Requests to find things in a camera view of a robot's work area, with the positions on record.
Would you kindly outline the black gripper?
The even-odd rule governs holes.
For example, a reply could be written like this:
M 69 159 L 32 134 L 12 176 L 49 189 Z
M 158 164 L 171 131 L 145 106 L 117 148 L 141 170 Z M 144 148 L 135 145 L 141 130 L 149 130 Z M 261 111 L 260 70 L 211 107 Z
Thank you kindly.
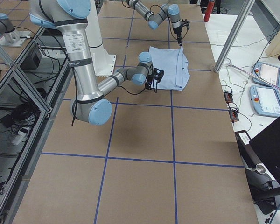
M 186 27 L 187 31 L 190 29 L 189 20 L 178 20 L 172 22 L 173 32 L 176 34 L 179 47 L 182 47 L 182 29 Z
M 145 89 L 148 90 L 158 90 L 157 85 L 162 80 L 164 76 L 164 71 L 158 68 L 153 68 L 153 72 L 147 75 L 147 81 L 145 82 Z

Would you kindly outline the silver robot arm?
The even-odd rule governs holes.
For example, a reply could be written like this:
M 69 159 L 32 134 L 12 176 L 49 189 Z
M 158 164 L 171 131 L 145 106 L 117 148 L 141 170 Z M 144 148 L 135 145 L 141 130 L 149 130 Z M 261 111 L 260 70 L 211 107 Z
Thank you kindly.
M 152 30 L 156 30 L 163 21 L 169 20 L 173 29 L 170 30 L 171 35 L 177 40 L 179 46 L 182 46 L 182 39 L 190 29 L 190 21 L 181 19 L 177 4 L 167 3 L 162 6 L 154 4 L 150 8 L 147 8 L 140 0 L 122 0 L 122 4 L 138 12 Z
M 106 123 L 112 114 L 112 105 L 105 95 L 124 81 L 147 88 L 153 80 L 160 82 L 164 71 L 153 66 L 148 52 L 142 52 L 135 68 L 119 69 L 98 83 L 86 34 L 87 17 L 96 11 L 89 0 L 32 0 L 29 14 L 34 24 L 62 33 L 69 67 L 75 79 L 76 97 L 71 109 L 73 119 L 99 126 Z

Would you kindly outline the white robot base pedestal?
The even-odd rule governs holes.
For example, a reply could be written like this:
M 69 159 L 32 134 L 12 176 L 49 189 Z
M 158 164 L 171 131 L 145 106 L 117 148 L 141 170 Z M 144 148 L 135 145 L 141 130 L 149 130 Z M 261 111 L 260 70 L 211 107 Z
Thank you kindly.
M 96 76 L 107 77 L 113 74 L 116 55 L 111 55 L 105 50 L 95 1 L 90 0 L 89 2 L 91 4 L 91 11 L 87 16 L 88 25 L 86 27 L 86 35 L 93 60 L 93 66 Z

